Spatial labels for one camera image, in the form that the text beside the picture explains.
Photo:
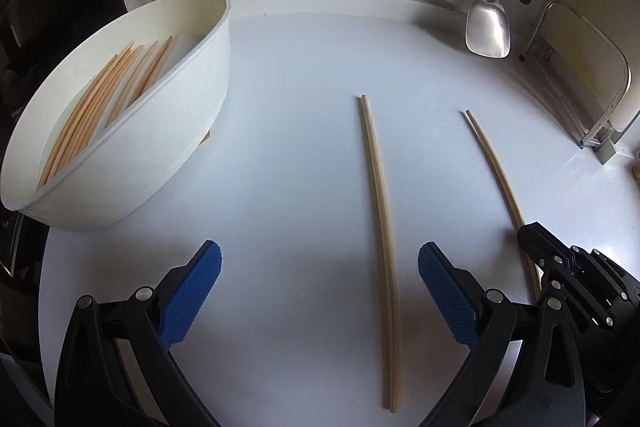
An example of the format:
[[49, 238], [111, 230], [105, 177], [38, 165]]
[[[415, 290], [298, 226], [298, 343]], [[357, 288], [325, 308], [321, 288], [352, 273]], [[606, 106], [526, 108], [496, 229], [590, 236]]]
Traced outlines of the wooden chopstick single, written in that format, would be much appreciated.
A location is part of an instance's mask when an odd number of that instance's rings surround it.
[[363, 140], [366, 144], [373, 220], [376, 232], [376, 247], [378, 247], [378, 283], [380, 286], [381, 305], [381, 333], [383, 345], [383, 407], [390, 413], [395, 413], [396, 385], [394, 383], [395, 361], [393, 332], [393, 286], [390, 283], [390, 271], [388, 271], [388, 226], [386, 194], [384, 188], [384, 169], [380, 163], [380, 151], [378, 150], [378, 137], [376, 136], [374, 121], [371, 114], [367, 95], [362, 94], [358, 98], [360, 109]]
[[[492, 149], [488, 139], [486, 138], [483, 129], [480, 127], [480, 124], [477, 122], [473, 114], [469, 110], [466, 110], [463, 113], [463, 116], [465, 117], [472, 132], [474, 133], [476, 141], [478, 142], [478, 144], [480, 144], [480, 148], [482, 149], [483, 154], [488, 161], [488, 165], [492, 173], [494, 174], [504, 202], [506, 203], [506, 208], [508, 208], [509, 215], [514, 226], [514, 233], [518, 233], [518, 231], [520, 231], [520, 228], [525, 225], [525, 221], [522, 216], [520, 207], [518, 207], [518, 202], [514, 197], [509, 180], [506, 177], [506, 173], [500, 165], [500, 161], [496, 156], [494, 150]], [[541, 293], [541, 281], [538, 270], [536, 268], [535, 262], [530, 260], [526, 254], [523, 255], [523, 259], [530, 285], [530, 291], [532, 292], [533, 299], [537, 300]]]

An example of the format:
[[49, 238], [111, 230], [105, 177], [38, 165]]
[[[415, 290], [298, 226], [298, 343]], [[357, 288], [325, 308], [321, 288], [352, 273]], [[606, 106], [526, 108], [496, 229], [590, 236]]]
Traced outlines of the wooden chopstick bundle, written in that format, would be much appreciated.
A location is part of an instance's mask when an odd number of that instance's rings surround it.
[[390, 207], [388, 207], [386, 179], [381, 154], [378, 144], [378, 134], [371, 107], [367, 95], [359, 98], [363, 116], [364, 134], [366, 135], [367, 149], [370, 158], [370, 167], [373, 182], [373, 197], [378, 219], [378, 231], [380, 232], [383, 286], [386, 313], [386, 338], [387, 338], [387, 391], [386, 409], [390, 413], [398, 413], [400, 410], [401, 394], [401, 332], [400, 332], [400, 308], [395, 270], [395, 244], [393, 236], [392, 220], [390, 220]]
[[504, 172], [502, 166], [500, 165], [500, 161], [494, 152], [494, 149], [491, 147], [483, 129], [480, 127], [480, 124], [477, 122], [473, 114], [466, 110], [464, 112], [464, 116], [468, 121], [477, 142], [480, 143], [480, 148], [485, 155], [488, 164], [494, 173], [494, 176], [497, 180], [498, 187], [500, 187], [501, 193], [503, 195], [504, 201], [506, 202], [506, 208], [508, 208], [510, 217], [512, 219], [515, 230], [521, 228], [522, 225], [525, 225], [524, 218], [522, 216], [520, 208], [518, 208], [518, 203], [516, 202], [516, 198], [514, 197], [511, 185], [509, 183], [508, 178], [506, 177], [506, 173]]

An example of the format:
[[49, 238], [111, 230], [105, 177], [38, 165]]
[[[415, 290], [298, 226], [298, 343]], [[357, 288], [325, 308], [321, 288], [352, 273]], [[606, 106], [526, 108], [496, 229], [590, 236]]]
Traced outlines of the white round bowl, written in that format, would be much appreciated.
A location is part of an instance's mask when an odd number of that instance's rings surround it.
[[[141, 207], [206, 138], [226, 98], [229, 0], [158, 0], [113, 20], [53, 69], [12, 132], [1, 168], [9, 210], [67, 230], [105, 228]], [[105, 128], [134, 60], [154, 42], [178, 40], [153, 86]], [[128, 42], [42, 187], [56, 137], [88, 84]]]

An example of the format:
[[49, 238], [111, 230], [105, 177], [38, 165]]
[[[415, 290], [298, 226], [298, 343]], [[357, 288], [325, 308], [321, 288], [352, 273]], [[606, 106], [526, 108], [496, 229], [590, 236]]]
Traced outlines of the metal spatula hanging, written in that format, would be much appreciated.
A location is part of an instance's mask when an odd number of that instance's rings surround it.
[[474, 0], [464, 33], [469, 51], [487, 58], [506, 58], [511, 49], [510, 23], [499, 0]]

